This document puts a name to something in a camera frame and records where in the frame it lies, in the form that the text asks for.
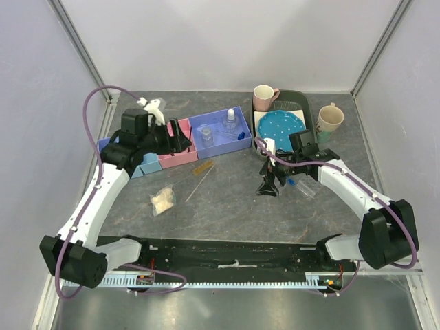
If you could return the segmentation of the black wire spring clamp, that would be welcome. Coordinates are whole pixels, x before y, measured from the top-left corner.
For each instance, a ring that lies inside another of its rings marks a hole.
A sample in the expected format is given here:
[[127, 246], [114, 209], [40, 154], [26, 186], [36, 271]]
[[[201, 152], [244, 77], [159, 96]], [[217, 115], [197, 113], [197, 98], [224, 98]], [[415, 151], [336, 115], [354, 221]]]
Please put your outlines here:
[[192, 127], [188, 126], [186, 130], [183, 130], [181, 132], [180, 136], [180, 146], [181, 146], [181, 152], [187, 151], [189, 152], [191, 150], [191, 147], [193, 146], [192, 143]]

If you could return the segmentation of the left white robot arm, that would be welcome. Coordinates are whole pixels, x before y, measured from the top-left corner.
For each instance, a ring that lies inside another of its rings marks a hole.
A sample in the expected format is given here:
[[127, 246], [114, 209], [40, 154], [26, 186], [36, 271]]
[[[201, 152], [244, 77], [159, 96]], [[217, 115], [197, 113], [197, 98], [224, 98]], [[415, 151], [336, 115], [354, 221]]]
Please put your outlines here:
[[124, 236], [98, 245], [100, 230], [145, 155], [175, 155], [191, 145], [175, 118], [162, 124], [151, 110], [128, 109], [122, 114], [120, 129], [98, 152], [96, 171], [77, 209], [56, 236], [44, 236], [39, 245], [56, 281], [93, 289], [110, 270], [126, 264], [145, 270], [150, 265], [146, 239]]

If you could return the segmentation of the glass flask white stopper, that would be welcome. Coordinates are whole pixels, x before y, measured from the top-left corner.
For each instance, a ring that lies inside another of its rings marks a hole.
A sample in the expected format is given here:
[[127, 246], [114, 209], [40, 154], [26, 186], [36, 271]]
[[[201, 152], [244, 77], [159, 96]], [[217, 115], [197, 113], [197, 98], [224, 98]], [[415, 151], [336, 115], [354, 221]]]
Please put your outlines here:
[[225, 117], [222, 119], [224, 130], [228, 133], [233, 133], [238, 129], [240, 120], [237, 117], [234, 109], [228, 109]]

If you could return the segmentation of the glass stirring rod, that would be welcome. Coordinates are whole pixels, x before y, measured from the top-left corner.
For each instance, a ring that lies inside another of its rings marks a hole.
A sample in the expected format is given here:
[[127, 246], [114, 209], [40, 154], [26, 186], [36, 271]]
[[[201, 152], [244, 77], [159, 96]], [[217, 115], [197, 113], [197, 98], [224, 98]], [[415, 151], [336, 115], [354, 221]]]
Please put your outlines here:
[[185, 203], [188, 203], [189, 200], [191, 199], [191, 197], [195, 194], [195, 192], [197, 191], [197, 189], [200, 187], [200, 185], [204, 182], [204, 180], [207, 178], [207, 176], [210, 174], [210, 172], [212, 171], [214, 167], [210, 168], [207, 173], [201, 178], [200, 182], [195, 186], [195, 188], [193, 189], [193, 191], [189, 194], [189, 196], [186, 198]]

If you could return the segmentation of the bag of cotton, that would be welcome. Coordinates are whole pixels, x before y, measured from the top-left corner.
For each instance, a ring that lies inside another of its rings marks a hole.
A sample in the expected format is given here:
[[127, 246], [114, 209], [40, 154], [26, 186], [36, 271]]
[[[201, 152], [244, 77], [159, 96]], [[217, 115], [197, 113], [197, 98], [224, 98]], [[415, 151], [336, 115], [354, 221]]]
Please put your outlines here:
[[153, 216], [156, 217], [171, 209], [176, 204], [176, 196], [173, 185], [165, 186], [157, 194], [150, 196], [153, 205]]

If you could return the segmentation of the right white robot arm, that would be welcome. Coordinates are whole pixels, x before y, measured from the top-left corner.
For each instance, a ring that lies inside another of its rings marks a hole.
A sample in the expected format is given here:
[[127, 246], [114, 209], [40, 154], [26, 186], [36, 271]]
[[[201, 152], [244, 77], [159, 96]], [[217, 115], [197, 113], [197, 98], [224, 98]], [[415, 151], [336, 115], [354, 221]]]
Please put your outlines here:
[[304, 174], [333, 191], [361, 221], [356, 235], [335, 234], [319, 240], [316, 265], [325, 271], [342, 260], [364, 261], [376, 270], [387, 265], [414, 267], [419, 242], [412, 206], [371, 188], [336, 153], [321, 150], [310, 130], [293, 133], [289, 139], [293, 149], [288, 152], [277, 149], [273, 139], [254, 139], [266, 156], [258, 193], [277, 196], [278, 184], [285, 185], [291, 175]]

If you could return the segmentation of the small glass beaker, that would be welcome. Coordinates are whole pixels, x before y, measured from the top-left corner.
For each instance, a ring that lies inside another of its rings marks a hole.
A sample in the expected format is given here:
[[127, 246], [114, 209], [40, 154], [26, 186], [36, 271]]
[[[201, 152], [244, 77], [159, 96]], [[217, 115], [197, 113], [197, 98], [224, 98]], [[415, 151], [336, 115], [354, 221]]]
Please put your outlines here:
[[214, 145], [214, 137], [210, 127], [204, 126], [201, 128], [201, 142], [204, 148], [210, 148]]

